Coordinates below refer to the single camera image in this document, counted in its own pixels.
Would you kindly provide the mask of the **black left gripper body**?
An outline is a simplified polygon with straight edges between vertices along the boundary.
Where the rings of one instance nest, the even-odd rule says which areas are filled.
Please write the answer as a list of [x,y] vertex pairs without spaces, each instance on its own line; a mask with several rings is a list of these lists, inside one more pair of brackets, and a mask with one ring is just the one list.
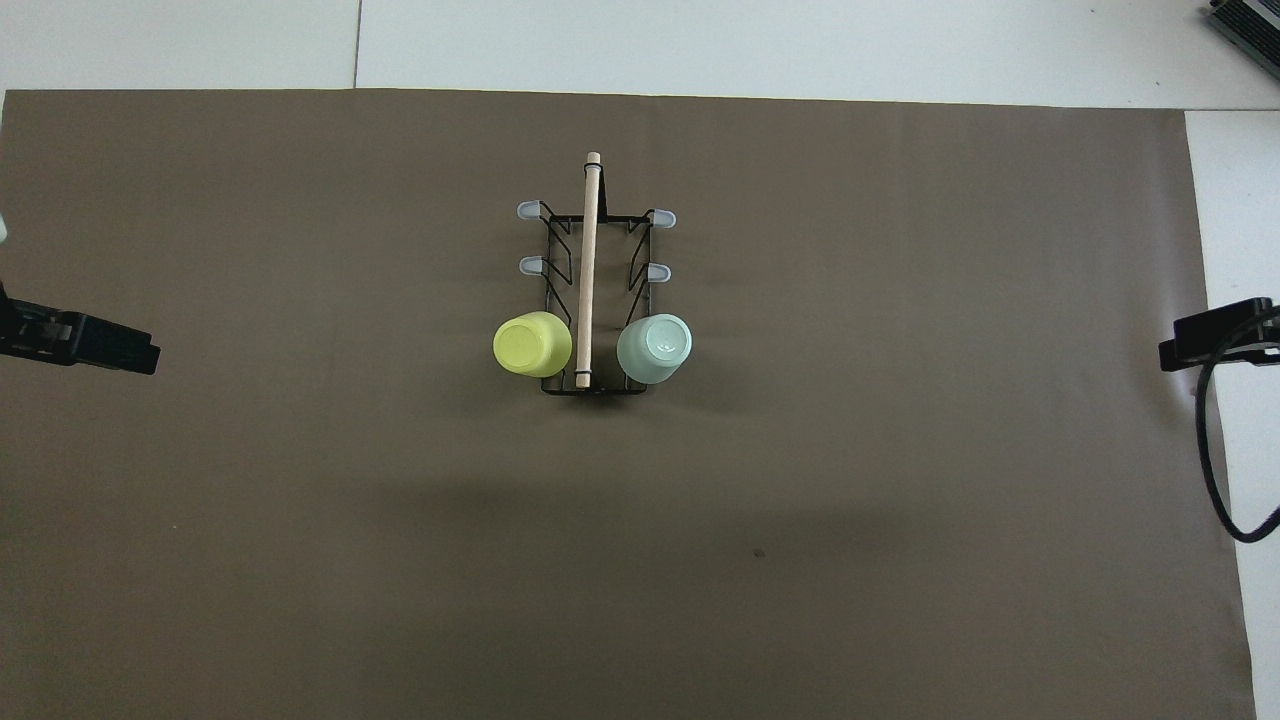
[[37,363],[73,363],[76,329],[63,313],[18,301],[1,286],[1,355]]

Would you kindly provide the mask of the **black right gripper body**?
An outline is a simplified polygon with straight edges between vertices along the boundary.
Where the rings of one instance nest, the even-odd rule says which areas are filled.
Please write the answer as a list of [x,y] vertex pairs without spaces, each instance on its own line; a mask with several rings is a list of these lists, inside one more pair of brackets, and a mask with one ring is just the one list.
[[1277,363],[1277,305],[1253,297],[1217,307],[1222,333],[1213,346],[1216,363]]

